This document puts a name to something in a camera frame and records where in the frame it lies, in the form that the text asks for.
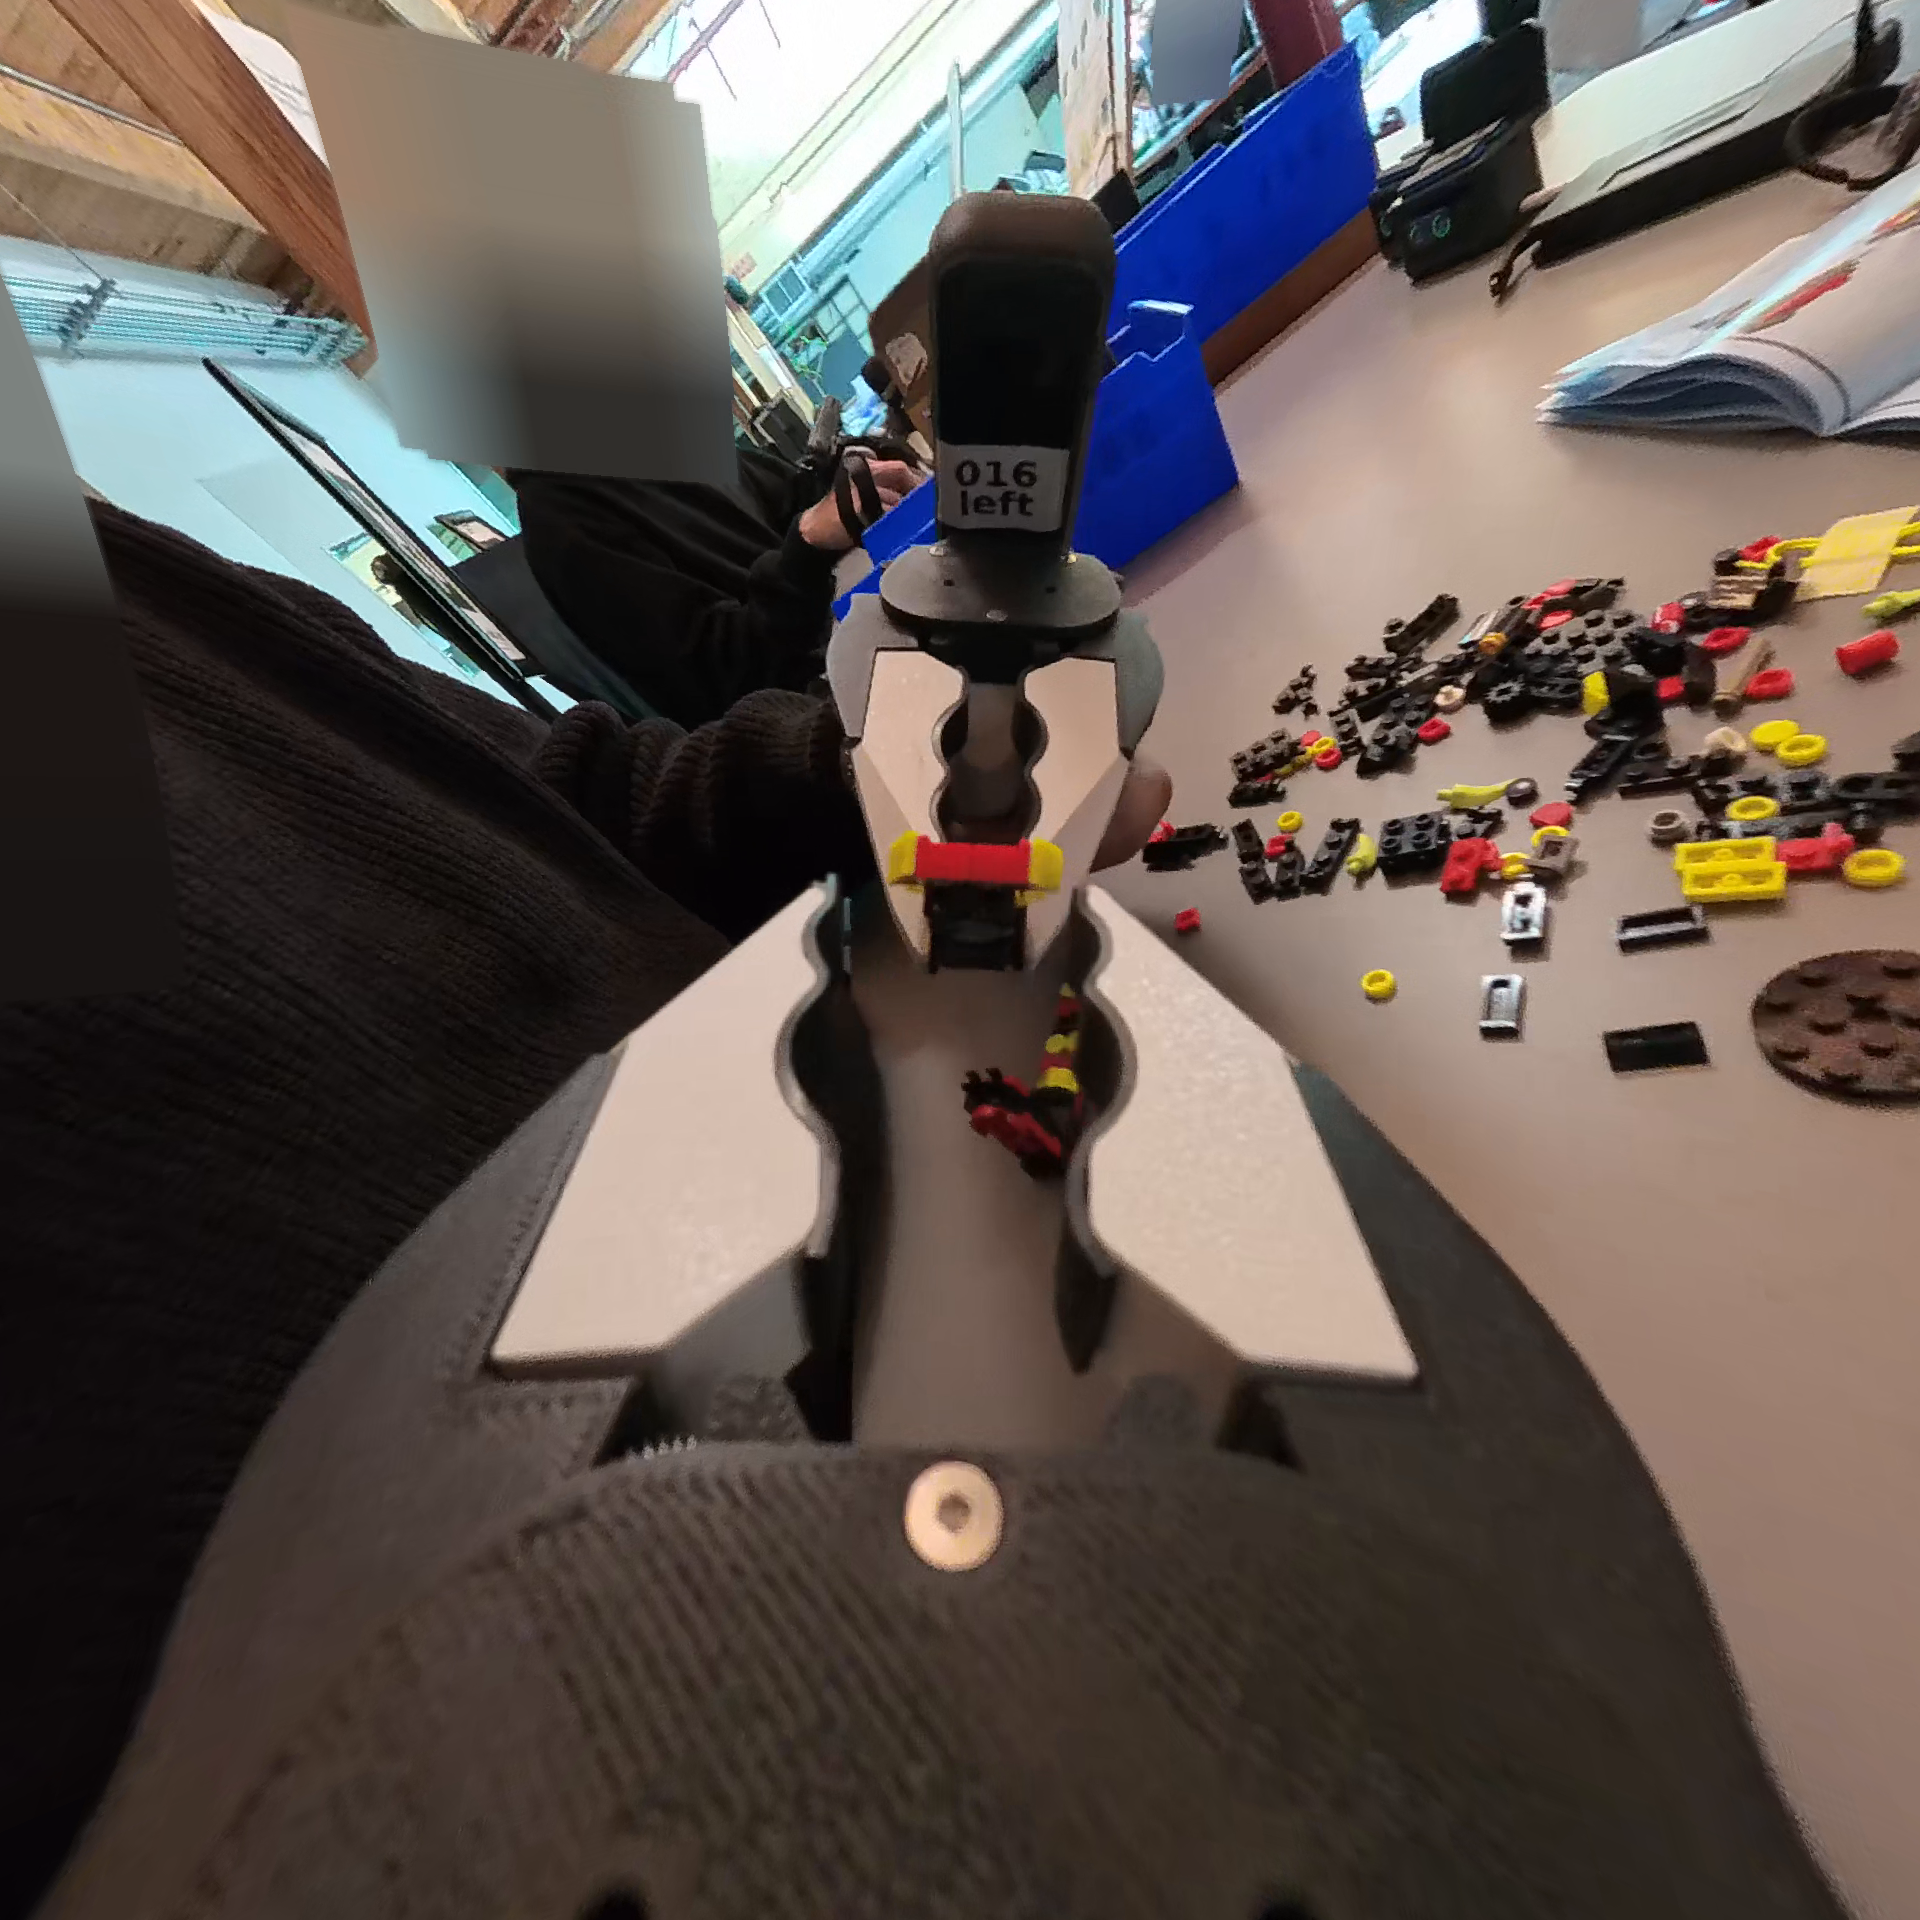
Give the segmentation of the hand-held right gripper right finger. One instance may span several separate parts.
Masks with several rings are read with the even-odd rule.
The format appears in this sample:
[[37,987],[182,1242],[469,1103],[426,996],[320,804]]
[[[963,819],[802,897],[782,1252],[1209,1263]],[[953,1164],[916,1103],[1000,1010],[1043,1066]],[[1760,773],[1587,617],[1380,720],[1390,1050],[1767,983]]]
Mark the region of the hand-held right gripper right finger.
[[1265,1386],[1419,1386],[1282,1042],[1105,886],[1076,897],[1072,983],[1082,1124],[1055,1332],[1075,1424],[1139,1380],[1173,1380],[1206,1424]]

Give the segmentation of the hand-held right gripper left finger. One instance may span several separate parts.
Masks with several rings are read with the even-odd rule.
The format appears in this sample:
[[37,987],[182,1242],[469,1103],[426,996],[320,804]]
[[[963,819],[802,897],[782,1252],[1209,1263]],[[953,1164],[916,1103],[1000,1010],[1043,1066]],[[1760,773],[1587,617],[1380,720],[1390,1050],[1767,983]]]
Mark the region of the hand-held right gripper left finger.
[[487,1359],[636,1380],[679,1430],[729,1380],[852,1424],[856,1004],[849,899],[807,886],[606,1066]]

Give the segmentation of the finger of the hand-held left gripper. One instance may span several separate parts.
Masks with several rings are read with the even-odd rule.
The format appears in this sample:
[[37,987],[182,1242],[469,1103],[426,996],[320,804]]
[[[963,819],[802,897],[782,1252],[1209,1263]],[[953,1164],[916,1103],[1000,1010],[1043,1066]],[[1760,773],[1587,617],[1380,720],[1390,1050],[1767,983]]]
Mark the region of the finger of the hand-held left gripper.
[[1063,853],[1063,879],[1025,909],[1025,963],[1043,963],[1069,926],[1075,893],[1116,810],[1129,760],[1120,746],[1116,663],[1063,657],[1029,672],[1022,707],[1039,726],[1025,776],[1036,799],[1033,836]]
[[895,877],[899,836],[945,839],[940,796],[947,782],[943,733],[963,707],[963,673],[916,644],[875,653],[852,770],[895,926],[920,969],[930,969],[925,893]]

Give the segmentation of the red yellow black lego assembly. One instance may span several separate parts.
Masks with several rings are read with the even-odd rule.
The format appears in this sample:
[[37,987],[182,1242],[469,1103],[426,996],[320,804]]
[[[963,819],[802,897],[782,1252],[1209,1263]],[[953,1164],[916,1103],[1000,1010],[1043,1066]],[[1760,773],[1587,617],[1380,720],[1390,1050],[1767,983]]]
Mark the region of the red yellow black lego assembly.
[[1049,839],[965,842],[902,832],[886,852],[879,877],[902,909],[902,932],[925,972],[1020,972],[1025,913],[1055,899],[1065,873],[1063,849]]

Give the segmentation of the small red black lego assembly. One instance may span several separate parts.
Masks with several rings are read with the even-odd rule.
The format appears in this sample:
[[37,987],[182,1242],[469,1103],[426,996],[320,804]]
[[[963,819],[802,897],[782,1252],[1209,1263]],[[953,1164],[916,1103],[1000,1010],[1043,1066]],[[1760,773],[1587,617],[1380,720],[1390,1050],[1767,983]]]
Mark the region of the small red black lego assembly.
[[963,1076],[963,1110],[970,1130],[1005,1147],[1033,1180],[1065,1176],[1086,1129],[1082,1030],[1082,994],[1075,983],[1063,983],[1032,1079],[1003,1067],[969,1067]]

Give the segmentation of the pile of loose lego pieces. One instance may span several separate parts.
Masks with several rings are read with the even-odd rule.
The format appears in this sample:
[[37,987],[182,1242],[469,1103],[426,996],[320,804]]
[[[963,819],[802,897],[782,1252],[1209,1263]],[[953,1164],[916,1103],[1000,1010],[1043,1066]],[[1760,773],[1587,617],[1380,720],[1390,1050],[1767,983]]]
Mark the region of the pile of loose lego pieces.
[[[1415,617],[1383,624],[1336,686],[1312,663],[1275,693],[1277,727],[1229,756],[1229,823],[1163,823],[1143,849],[1156,873],[1190,870],[1232,853],[1255,902],[1326,893],[1335,879],[1432,877],[1452,899],[1499,882],[1563,882],[1583,804],[1603,796],[1677,799],[1645,819],[1653,844],[1770,834],[1790,877],[1837,877],[1857,890],[1905,882],[1907,859],[1886,842],[1917,819],[1917,733],[1892,746],[1887,767],[1829,770],[1829,736],[1795,723],[1797,693],[1770,629],[1797,612],[1797,543],[1760,537],[1722,549],[1706,589],[1640,613],[1620,576],[1560,576],[1515,593],[1459,634],[1459,602],[1432,596]],[[1917,589],[1863,599],[1865,629],[1843,639],[1833,664],[1869,682],[1902,657],[1902,623]],[[1300,807],[1282,807],[1307,770],[1386,779],[1452,740],[1467,717],[1509,733],[1533,717],[1579,723],[1583,749],[1563,779],[1452,779],[1436,803],[1377,829],[1332,816],[1317,844]]]

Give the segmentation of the yellow lego plate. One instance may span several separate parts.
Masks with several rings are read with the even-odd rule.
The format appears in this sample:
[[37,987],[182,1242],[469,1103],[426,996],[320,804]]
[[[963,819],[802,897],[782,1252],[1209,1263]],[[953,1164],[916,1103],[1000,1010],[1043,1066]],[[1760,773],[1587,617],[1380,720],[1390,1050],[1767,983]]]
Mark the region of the yellow lego plate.
[[1770,902],[1789,889],[1789,862],[1770,834],[1673,844],[1672,869],[1686,902]]

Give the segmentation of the round brown lego plate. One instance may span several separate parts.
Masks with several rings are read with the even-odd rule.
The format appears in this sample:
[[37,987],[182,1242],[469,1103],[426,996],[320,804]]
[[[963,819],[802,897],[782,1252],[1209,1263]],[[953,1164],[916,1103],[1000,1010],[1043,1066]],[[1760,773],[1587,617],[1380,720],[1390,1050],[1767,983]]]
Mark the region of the round brown lego plate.
[[1917,952],[1805,957],[1752,999],[1763,1060],[1805,1090],[1847,1103],[1917,1100]]

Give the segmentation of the lego instruction booklet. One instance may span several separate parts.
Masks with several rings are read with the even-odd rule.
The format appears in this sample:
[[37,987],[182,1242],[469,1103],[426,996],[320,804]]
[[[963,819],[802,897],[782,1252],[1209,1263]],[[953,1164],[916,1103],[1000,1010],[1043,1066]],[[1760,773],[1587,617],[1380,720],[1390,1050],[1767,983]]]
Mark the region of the lego instruction booklet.
[[1917,167],[1679,314],[1570,360],[1537,417],[1623,432],[1917,434]]

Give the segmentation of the person's left hand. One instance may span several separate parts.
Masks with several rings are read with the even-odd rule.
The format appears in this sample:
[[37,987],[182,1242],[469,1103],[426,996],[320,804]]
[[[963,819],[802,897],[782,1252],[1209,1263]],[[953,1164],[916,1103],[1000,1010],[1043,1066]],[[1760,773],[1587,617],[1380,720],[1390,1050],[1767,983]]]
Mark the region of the person's left hand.
[[1163,766],[1145,753],[1135,753],[1125,762],[1125,776],[1116,790],[1113,810],[1097,852],[1092,856],[1095,870],[1112,870],[1135,859],[1163,824],[1172,804],[1172,776]]

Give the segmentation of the blue plastic bin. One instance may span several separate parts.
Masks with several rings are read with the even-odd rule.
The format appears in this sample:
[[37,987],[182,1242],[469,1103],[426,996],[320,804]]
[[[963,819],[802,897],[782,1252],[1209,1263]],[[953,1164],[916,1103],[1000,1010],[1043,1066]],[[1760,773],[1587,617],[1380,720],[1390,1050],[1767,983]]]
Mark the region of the blue plastic bin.
[[[1233,492],[1236,463],[1190,334],[1187,303],[1129,303],[1109,352],[1113,364],[1092,407],[1069,546],[1122,574],[1155,543]],[[963,450],[963,479],[970,479],[959,497],[963,510],[985,507],[982,520],[996,523],[1003,494],[1012,492],[1012,523],[1020,530],[1017,467],[1046,479],[1046,454],[1012,444]],[[913,492],[875,523],[866,546],[875,564],[835,599],[835,623],[860,596],[876,593],[889,562],[937,540],[937,502],[937,484]]]
[[1215,384],[1380,256],[1360,56],[1269,96],[1116,236],[1113,299],[1187,309]]

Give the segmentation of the black equipment bag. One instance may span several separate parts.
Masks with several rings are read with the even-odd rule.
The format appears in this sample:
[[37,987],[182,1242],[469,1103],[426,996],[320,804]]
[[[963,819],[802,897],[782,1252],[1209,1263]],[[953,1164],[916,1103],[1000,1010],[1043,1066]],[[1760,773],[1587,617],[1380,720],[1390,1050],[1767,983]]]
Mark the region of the black equipment bag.
[[1422,140],[1380,167],[1367,200],[1383,260],[1412,284],[1456,273],[1509,242],[1543,190],[1537,123],[1547,112],[1547,50],[1533,7],[1419,77]]

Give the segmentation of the black framed screen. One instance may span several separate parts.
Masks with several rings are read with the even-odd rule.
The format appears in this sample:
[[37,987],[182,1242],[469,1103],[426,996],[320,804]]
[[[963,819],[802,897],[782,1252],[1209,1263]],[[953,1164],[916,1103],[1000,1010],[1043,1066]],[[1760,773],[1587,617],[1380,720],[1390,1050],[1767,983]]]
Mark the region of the black framed screen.
[[567,706],[539,663],[523,652],[513,624],[503,624],[487,602],[470,593],[439,540],[409,523],[346,454],[256,382],[213,357],[202,360],[202,372],[355,523],[367,593],[390,604],[419,639],[432,639],[449,669],[543,720]]

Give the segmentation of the yellow paper sheet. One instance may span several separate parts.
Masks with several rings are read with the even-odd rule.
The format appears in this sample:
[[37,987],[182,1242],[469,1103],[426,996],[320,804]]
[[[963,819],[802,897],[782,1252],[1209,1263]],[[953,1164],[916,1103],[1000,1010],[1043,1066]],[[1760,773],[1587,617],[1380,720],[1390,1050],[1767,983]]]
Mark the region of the yellow paper sheet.
[[1843,517],[1795,550],[1799,602],[1875,596],[1897,562],[1917,562],[1917,507]]

